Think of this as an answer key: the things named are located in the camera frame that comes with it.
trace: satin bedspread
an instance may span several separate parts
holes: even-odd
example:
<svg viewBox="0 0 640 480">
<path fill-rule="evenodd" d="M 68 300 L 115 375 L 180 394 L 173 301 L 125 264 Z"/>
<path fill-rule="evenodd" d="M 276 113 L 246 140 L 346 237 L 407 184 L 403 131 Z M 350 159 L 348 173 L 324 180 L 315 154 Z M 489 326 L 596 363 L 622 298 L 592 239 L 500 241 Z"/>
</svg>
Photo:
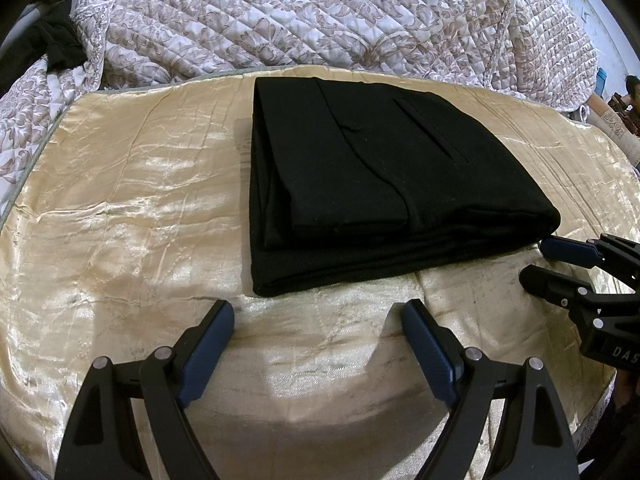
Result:
<svg viewBox="0 0 640 480">
<path fill-rule="evenodd" d="M 317 76 L 431 91 L 484 123 L 560 210 L 559 235 L 640 239 L 640 188 L 600 130 L 482 89 L 300 66 L 95 92 L 53 133 L 0 234 L 0 423 L 52 474 L 92 359 L 144 358 L 196 324 L 215 298 L 236 331 L 187 415 L 218 475 L 273 480 L 413 479 L 444 406 L 402 336 L 395 302 L 420 298 L 465 346 L 496 360 L 543 359 L 572 430 L 612 375 L 583 359 L 565 311 L 528 296 L 535 246 L 414 274 L 256 298 L 248 183 L 258 76 Z M 556 270 L 620 292 L 594 269 Z M 165 478 L 139 401 L 155 478 Z M 488 419 L 469 478 L 499 421 Z"/>
</svg>

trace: quilted comforter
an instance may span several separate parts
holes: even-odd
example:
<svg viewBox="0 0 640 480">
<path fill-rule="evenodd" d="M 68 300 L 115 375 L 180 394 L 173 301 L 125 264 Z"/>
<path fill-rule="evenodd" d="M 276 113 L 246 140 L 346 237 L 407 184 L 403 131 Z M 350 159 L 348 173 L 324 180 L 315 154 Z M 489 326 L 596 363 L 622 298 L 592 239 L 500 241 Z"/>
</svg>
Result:
<svg viewBox="0 0 640 480">
<path fill-rule="evenodd" d="M 76 99 L 100 87 L 111 6 L 76 7 L 70 16 L 85 63 L 50 72 L 44 55 L 0 98 L 0 229 L 56 120 Z"/>
<path fill-rule="evenodd" d="M 595 50 L 561 0 L 113 1 L 103 79 L 111 88 L 324 64 L 568 111 L 594 87 Z"/>
</svg>

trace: folded black pants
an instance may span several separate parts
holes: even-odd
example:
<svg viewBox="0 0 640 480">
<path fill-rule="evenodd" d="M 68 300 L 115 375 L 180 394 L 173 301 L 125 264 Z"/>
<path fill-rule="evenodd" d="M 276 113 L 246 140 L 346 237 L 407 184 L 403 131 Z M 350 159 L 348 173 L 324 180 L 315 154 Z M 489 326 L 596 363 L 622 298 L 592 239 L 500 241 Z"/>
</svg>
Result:
<svg viewBox="0 0 640 480">
<path fill-rule="evenodd" d="M 432 93 L 258 78 L 254 291 L 395 276 L 515 250 L 558 210 L 481 123 Z"/>
</svg>

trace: black fabric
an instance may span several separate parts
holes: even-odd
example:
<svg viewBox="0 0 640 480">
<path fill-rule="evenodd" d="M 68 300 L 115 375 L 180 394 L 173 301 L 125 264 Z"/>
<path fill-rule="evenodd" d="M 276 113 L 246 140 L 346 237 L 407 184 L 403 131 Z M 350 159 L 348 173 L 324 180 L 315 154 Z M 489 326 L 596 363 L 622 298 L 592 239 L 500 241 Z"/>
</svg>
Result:
<svg viewBox="0 0 640 480">
<path fill-rule="evenodd" d="M 262 296 L 511 251 L 560 223 L 502 143 L 443 98 L 316 78 L 256 80 L 249 212 Z"/>
<path fill-rule="evenodd" d="M 69 19 L 71 0 L 59 4 L 50 14 L 33 23 L 0 60 L 0 97 L 44 54 L 48 70 L 81 65 L 86 54 Z"/>
</svg>

